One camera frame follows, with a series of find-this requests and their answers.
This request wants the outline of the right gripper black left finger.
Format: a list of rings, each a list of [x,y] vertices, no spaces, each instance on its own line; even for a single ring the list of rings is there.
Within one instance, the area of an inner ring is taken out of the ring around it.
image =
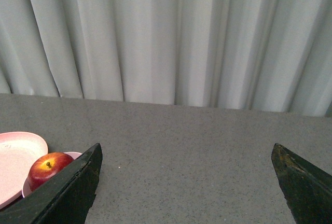
[[[85,223],[102,165],[96,143],[34,192],[1,212],[1,223]]]

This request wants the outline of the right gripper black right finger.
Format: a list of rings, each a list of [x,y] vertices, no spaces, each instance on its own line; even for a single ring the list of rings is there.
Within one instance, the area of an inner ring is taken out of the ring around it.
[[[331,223],[331,175],[281,144],[272,164],[296,223]]]

